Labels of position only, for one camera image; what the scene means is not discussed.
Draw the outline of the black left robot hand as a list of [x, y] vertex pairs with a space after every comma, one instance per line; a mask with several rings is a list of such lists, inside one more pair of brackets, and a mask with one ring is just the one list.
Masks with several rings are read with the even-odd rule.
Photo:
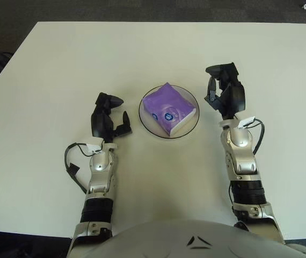
[[96, 107], [91, 115], [91, 130], [94, 137], [103, 138], [105, 143], [112, 143], [114, 138], [123, 137], [132, 133], [129, 116], [123, 112], [123, 123], [114, 129], [113, 121], [110, 117], [114, 108], [123, 104], [119, 97], [101, 92], [96, 100]]

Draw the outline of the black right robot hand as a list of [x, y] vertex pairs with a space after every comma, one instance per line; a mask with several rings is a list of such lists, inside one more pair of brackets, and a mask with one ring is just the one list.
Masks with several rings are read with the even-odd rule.
[[222, 119], [233, 119], [245, 110], [245, 90], [238, 80], [235, 64], [218, 64], [206, 68], [210, 75], [205, 101], [219, 111]]

